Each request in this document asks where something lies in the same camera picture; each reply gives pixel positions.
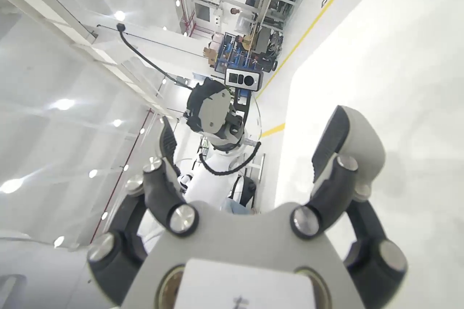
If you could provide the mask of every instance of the person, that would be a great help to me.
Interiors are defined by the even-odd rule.
[[[234,215],[251,215],[253,214],[252,210],[248,209],[245,206],[242,206],[240,203],[232,200],[230,197],[226,198],[224,203],[221,206],[221,210]]]
[[[235,26],[235,31],[239,31],[243,34],[248,34],[250,32],[250,21],[253,20],[253,15],[250,12],[243,12],[240,9],[232,8],[231,14],[240,14],[239,19],[237,20],[237,26]],[[273,28],[282,29],[282,22],[274,21],[272,18],[265,17],[264,23],[272,26]]]
[[[253,20],[253,14],[251,12],[241,12],[240,9],[232,8],[231,14],[234,16],[239,14],[237,18],[237,24],[235,25],[235,31],[244,35],[250,33],[251,22]]]

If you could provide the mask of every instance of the ceiling light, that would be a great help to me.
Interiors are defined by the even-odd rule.
[[[23,180],[22,179],[7,180],[5,183],[3,183],[0,186],[0,192],[13,193],[17,189],[19,189],[19,187],[21,187],[22,185],[23,185]]]
[[[63,241],[65,240],[65,237],[64,236],[60,236],[58,237],[55,242],[53,243],[53,246],[55,246],[55,248],[58,248],[58,246],[60,246],[61,244],[63,244]]]
[[[58,110],[65,111],[69,110],[71,107],[73,107],[73,105],[74,100],[72,99],[60,99],[53,104],[53,107],[56,107]]]
[[[124,18],[126,18],[126,14],[124,14],[123,11],[118,10],[118,11],[116,11],[116,13],[115,13],[115,18],[116,18],[118,21],[121,21],[121,22],[122,22],[122,21],[124,21]]]

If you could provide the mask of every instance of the white cable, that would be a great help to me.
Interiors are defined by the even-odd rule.
[[[261,112],[260,112],[260,107],[258,106],[258,102],[256,101],[256,98],[254,96],[254,94],[252,94],[253,96],[253,99],[255,101],[255,104],[256,104],[256,108],[258,110],[258,117],[260,117],[260,136],[258,137],[258,141],[260,140],[261,136],[262,136],[262,120],[261,120]]]

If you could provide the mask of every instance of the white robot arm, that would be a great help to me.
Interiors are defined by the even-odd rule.
[[[185,117],[227,155],[245,145],[246,119],[237,117],[224,90],[206,80],[192,91]],[[163,123],[157,157],[141,180],[127,186],[108,232],[88,251],[95,280],[116,305],[209,309],[252,302],[256,308],[380,309],[396,294],[407,261],[368,201],[385,152],[361,113],[335,109],[312,158],[309,201],[260,215],[232,215],[201,201],[206,196],[216,205],[228,193],[230,181],[219,177],[238,170],[232,155],[209,165],[202,161],[204,170],[184,198],[173,165],[176,141],[166,118]],[[146,209],[166,229],[148,255],[136,235]],[[325,231],[344,212],[357,239],[342,261]]]

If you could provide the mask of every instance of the metal screw cap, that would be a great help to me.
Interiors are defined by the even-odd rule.
[[[195,210],[188,204],[177,207],[169,220],[169,227],[175,233],[187,232],[195,221]]]
[[[150,164],[144,167],[144,172],[149,173],[149,172],[159,170],[162,164],[163,164],[163,160],[161,160],[159,157],[156,157],[153,159],[152,162],[150,162]]]
[[[318,217],[307,206],[299,206],[293,211],[293,223],[295,228],[306,236],[314,236],[319,231]]]
[[[126,189],[127,193],[131,196],[137,195],[144,190],[144,177],[142,175],[135,175],[127,180]]]
[[[406,271],[407,260],[399,246],[389,240],[384,240],[378,247],[380,256],[385,264],[399,272]]]
[[[115,238],[112,233],[104,233],[95,240],[87,252],[87,259],[93,263],[103,260],[109,255],[115,245]]]
[[[351,156],[338,155],[337,162],[348,171],[356,171],[358,169],[358,162]]]

